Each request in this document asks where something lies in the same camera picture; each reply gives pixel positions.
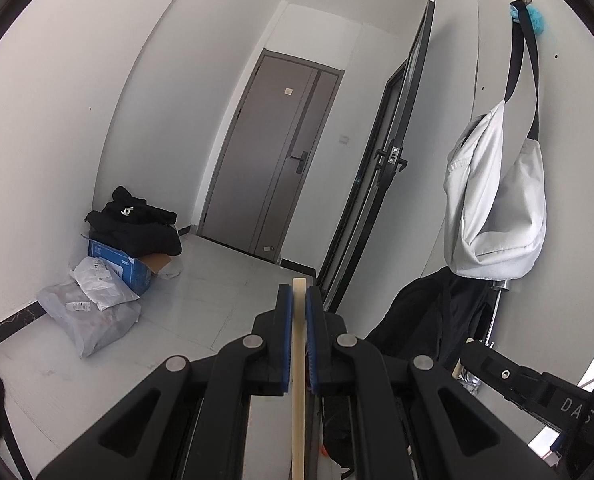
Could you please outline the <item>grey door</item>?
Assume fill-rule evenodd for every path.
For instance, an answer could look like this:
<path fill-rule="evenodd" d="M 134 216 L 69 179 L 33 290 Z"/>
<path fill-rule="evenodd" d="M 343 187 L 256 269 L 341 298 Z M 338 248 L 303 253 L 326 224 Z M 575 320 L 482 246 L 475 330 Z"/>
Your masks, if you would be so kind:
<path fill-rule="evenodd" d="M 198 234 L 280 259 L 299 195 L 344 72 L 264 50 L 213 171 Z"/>

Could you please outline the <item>wooden chopstick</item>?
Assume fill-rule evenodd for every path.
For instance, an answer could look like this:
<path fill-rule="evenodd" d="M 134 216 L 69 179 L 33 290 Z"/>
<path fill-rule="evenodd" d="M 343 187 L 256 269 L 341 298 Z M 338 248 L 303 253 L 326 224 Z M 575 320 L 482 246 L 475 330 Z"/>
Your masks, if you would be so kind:
<path fill-rule="evenodd" d="M 291 326 L 291 478 L 306 478 L 307 280 L 294 278 Z"/>

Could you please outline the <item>black clothes pile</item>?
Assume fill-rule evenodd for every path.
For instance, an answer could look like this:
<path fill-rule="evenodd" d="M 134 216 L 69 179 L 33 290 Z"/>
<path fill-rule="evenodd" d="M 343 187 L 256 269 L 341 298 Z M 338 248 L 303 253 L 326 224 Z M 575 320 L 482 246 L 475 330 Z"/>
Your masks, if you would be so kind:
<path fill-rule="evenodd" d="M 149 255 L 175 257 L 182 245 L 175 229 L 177 214 L 147 203 L 123 186 L 111 194 L 101 211 L 91 210 L 85 217 L 92 240 L 125 252 L 132 258 Z"/>

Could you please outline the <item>white plastic parcel bag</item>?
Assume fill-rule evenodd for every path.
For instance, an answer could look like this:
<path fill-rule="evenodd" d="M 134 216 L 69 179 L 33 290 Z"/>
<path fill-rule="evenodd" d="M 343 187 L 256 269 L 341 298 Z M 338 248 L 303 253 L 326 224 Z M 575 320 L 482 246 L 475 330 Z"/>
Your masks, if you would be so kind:
<path fill-rule="evenodd" d="M 101 311 L 140 298 L 101 258 L 83 258 L 70 276 Z"/>

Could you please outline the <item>black jacket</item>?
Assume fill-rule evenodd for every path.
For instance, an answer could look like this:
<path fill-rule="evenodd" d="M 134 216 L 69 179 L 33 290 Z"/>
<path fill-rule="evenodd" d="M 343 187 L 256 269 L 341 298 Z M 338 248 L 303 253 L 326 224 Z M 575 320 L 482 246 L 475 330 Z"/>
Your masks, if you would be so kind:
<path fill-rule="evenodd" d="M 400 289 L 367 341 L 383 356 L 411 360 L 424 354 L 451 372 L 491 307 L 490 293 L 490 283 L 444 266 Z"/>

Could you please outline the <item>white hanging bag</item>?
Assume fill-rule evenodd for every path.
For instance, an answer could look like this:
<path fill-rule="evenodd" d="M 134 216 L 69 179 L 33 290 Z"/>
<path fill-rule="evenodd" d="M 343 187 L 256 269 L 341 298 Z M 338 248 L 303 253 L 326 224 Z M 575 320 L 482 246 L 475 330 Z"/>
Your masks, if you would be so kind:
<path fill-rule="evenodd" d="M 534 24 L 524 0 L 511 3 L 516 20 L 503 99 L 470 122 L 447 158 L 443 255 L 462 278 L 514 281 L 540 256 L 547 231 L 544 160 L 539 143 L 539 107 L 512 166 L 502 170 L 504 113 L 529 58 L 539 89 L 539 52 Z"/>

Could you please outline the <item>grey plastic parcel bag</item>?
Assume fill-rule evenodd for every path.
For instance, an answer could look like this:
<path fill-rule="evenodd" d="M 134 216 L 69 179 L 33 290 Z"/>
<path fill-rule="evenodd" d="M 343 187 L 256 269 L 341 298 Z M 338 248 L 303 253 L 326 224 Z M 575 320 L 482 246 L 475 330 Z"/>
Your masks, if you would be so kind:
<path fill-rule="evenodd" d="M 137 301 L 100 310 L 75 281 L 45 287 L 36 300 L 65 330 L 80 358 L 87 358 L 126 335 L 142 311 Z"/>

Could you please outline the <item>black open door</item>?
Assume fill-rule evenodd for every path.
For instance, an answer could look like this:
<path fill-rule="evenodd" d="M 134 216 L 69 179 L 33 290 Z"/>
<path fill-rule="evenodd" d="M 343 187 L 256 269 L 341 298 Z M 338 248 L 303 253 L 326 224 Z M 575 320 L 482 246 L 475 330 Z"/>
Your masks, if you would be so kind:
<path fill-rule="evenodd" d="M 317 278 L 326 311 L 336 312 L 341 305 L 393 178 L 408 166 L 403 144 L 419 92 L 436 1 L 426 1 L 408 56 L 386 81 L 367 145 Z"/>

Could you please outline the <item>silver folded umbrella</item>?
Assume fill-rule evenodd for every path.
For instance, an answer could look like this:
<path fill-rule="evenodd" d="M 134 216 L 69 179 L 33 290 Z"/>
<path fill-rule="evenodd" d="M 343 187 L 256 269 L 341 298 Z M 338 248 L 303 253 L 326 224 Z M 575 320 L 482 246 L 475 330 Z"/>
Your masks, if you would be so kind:
<path fill-rule="evenodd" d="M 484 338 L 478 341 L 477 350 L 480 352 L 484 351 L 484 348 L 491 350 L 494 348 L 494 342 L 492 341 L 492 335 L 494 334 L 495 324 L 498 318 L 499 308 L 500 308 L 500 301 L 502 295 L 510 289 L 510 281 L 498 281 L 493 282 L 491 285 L 491 295 L 494 297 L 494 304 L 492 305 L 490 315 L 488 321 L 486 323 L 486 332 L 484 333 Z M 467 367 L 465 367 L 461 362 L 459 362 L 456 367 L 454 367 L 454 372 L 452 376 L 457 379 L 458 382 L 462 385 L 462 387 L 468 390 L 473 396 L 476 396 L 478 390 L 480 390 L 480 385 L 482 381 L 476 375 L 474 375 Z"/>

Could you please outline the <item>blue cardboard box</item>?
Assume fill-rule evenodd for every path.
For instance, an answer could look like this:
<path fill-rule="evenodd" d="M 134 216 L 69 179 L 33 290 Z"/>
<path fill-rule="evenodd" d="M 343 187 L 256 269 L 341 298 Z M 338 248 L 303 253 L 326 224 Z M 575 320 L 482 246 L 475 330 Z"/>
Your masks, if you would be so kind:
<path fill-rule="evenodd" d="M 168 255 L 148 255 L 133 258 L 119 249 L 109 247 L 97 240 L 88 239 L 88 254 L 105 260 L 138 296 L 151 286 L 152 277 L 163 270 L 172 258 Z"/>

